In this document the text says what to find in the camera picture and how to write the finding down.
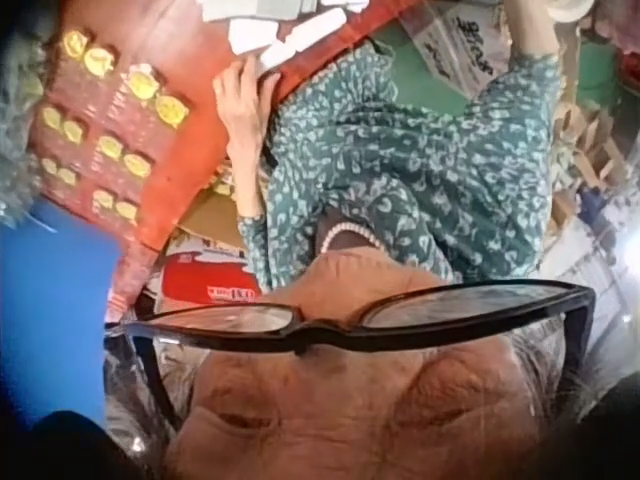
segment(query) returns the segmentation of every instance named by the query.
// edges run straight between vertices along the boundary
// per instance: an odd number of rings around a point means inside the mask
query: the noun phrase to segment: pearl necklace
[[[327,233],[327,236],[324,238],[322,242],[322,248],[320,249],[320,253],[327,253],[329,251],[329,247],[331,246],[331,242],[334,238],[336,238],[342,232],[352,232],[357,235],[360,235],[367,242],[373,245],[378,250],[387,253],[387,249],[384,247],[382,242],[376,238],[376,236],[370,232],[367,228],[357,225],[351,222],[340,222],[334,225],[331,230]]]

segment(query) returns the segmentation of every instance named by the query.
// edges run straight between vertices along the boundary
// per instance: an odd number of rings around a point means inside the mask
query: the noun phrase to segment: finger
[[[254,55],[247,59],[240,80],[240,92],[244,98],[255,98],[258,94],[258,60]]]
[[[240,73],[243,63],[242,60],[236,60],[222,72],[222,91],[226,96],[237,98],[240,95]]]
[[[220,77],[216,77],[213,79],[213,92],[216,94],[216,97],[221,97],[224,95],[224,90],[222,88],[222,79]]]
[[[267,79],[262,83],[262,88],[260,89],[260,110],[263,115],[269,115],[271,112],[271,101],[273,100],[273,92],[276,89],[276,85],[280,81],[282,74],[273,73],[267,77]]]

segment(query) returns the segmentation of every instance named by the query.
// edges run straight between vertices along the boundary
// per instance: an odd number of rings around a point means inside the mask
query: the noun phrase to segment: blue surface
[[[49,202],[0,227],[2,374],[28,424],[73,410],[104,424],[103,331],[116,240]]]

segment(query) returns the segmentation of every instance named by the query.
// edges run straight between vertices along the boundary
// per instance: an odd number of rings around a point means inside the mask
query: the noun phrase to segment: yellow packet
[[[40,165],[44,168],[44,171],[50,175],[58,174],[58,164],[52,158],[45,157],[40,160]]]
[[[156,97],[156,112],[160,119],[173,128],[178,128],[189,115],[187,106],[171,95]]]
[[[131,202],[120,200],[116,203],[116,212],[118,212],[121,217],[134,222],[136,215],[138,215],[138,207]]]
[[[98,151],[104,153],[109,158],[119,160],[123,148],[122,142],[115,137],[103,135],[98,138]]]
[[[58,178],[71,186],[74,186],[78,182],[78,174],[66,167],[62,167],[58,170]]]
[[[64,135],[70,142],[79,145],[84,140],[84,126],[76,122],[75,120],[65,120],[65,122],[62,124],[62,130],[64,131]]]
[[[122,159],[124,165],[136,177],[147,178],[151,174],[151,162],[136,153],[128,153]]]
[[[125,84],[140,100],[150,100],[160,89],[151,65],[133,65],[125,77]]]
[[[115,55],[106,48],[92,47],[84,55],[84,66],[96,77],[104,78],[114,64]]]
[[[89,37],[79,30],[71,30],[62,37],[64,51],[67,52],[67,55],[71,58],[81,58],[88,43]]]
[[[62,113],[55,107],[44,107],[42,109],[42,119],[47,127],[60,130],[62,124]]]
[[[113,208],[114,197],[106,190],[96,190],[93,192],[94,203],[100,205],[103,208],[111,210]]]

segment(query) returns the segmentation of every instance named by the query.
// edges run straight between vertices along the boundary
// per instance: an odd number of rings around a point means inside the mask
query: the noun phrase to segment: woman's hand
[[[259,87],[257,66],[255,57],[238,60],[213,81],[218,114],[229,132],[227,154],[240,183],[255,182],[271,99],[280,79],[280,74],[271,75]]]

